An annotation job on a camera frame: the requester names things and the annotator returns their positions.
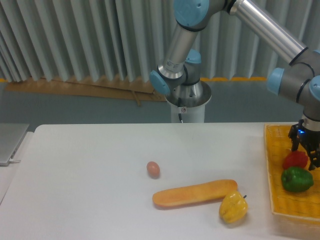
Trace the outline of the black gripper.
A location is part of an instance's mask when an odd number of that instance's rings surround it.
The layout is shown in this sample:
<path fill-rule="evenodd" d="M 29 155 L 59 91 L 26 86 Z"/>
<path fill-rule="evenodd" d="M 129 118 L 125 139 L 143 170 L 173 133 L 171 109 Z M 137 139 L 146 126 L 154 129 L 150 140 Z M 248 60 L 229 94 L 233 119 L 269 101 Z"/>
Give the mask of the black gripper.
<path fill-rule="evenodd" d="M 291 140 L 291 151 L 298 150 L 299 144 L 308 152 L 310 164 L 309 171 L 320 167 L 320 132 L 303 127 L 304 120 L 290 127 L 288 137 Z"/>

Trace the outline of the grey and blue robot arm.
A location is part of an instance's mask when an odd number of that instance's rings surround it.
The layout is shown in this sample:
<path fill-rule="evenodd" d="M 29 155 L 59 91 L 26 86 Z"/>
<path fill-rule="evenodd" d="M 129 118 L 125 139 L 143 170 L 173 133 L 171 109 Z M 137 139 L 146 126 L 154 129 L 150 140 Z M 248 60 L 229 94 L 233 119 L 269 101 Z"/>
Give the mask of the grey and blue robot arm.
<path fill-rule="evenodd" d="M 251 0 L 176 0 L 176 27 L 164 59 L 149 79 L 155 90 L 179 109 L 206 104 L 208 86 L 200 83 L 201 55 L 192 49 L 210 18 L 225 11 L 238 17 L 287 63 L 267 78 L 267 89 L 303 106 L 303 115 L 288 137 L 293 151 L 302 146 L 309 170 L 320 166 L 320 53 L 310 50 Z"/>

